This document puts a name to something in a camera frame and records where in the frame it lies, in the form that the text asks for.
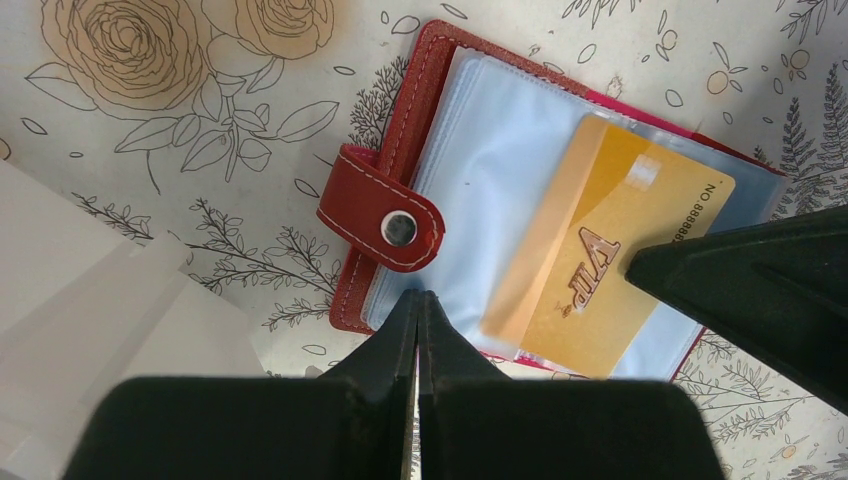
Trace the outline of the red card holder wallet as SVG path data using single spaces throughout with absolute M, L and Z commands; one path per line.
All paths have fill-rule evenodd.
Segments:
M 503 351 L 480 323 L 584 117 L 730 175 L 735 190 L 705 234 L 765 222 L 787 182 L 442 20 L 419 34 L 390 113 L 380 146 L 341 146 L 317 210 L 351 247 L 331 325 L 372 334 L 404 291 L 430 290 L 476 348 L 538 368 L 577 374 Z

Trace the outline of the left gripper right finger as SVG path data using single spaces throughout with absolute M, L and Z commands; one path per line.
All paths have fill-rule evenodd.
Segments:
M 659 381 L 517 380 L 449 323 L 418 315 L 426 479 L 719 479 L 703 419 Z

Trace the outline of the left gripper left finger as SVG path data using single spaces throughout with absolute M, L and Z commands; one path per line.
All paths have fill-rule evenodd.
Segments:
M 405 479 L 419 294 L 315 378 L 137 377 L 92 414 L 67 479 Z

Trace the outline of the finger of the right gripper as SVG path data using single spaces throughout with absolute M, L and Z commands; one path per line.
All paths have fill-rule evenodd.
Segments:
M 626 280 L 847 411 L 847 209 L 639 250 Z

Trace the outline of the gold VIP card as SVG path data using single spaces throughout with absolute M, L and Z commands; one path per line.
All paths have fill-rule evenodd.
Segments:
M 503 351 L 588 378 L 671 378 L 693 322 L 628 283 L 638 250 L 704 235 L 728 174 L 588 115 L 481 320 Z

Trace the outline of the white plastic card box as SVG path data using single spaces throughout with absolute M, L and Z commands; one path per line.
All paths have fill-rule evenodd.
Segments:
M 262 373 L 245 314 L 182 272 L 189 253 L 168 234 L 138 245 L 2 164 L 3 478 L 59 478 L 124 379 Z

